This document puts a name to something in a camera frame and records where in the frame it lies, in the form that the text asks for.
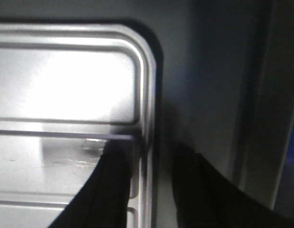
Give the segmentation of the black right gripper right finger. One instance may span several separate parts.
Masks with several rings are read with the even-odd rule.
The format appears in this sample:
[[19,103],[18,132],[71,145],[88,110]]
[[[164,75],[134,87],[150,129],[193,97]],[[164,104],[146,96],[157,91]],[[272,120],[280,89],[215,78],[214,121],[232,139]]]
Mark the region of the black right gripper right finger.
[[180,228],[294,228],[182,143],[176,146],[172,186]]

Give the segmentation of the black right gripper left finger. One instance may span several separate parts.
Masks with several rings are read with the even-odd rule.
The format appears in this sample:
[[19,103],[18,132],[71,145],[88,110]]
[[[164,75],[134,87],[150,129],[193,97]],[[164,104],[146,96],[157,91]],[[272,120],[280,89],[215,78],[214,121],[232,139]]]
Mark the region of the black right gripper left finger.
[[130,164],[116,141],[105,144],[94,171],[51,228],[125,228]]

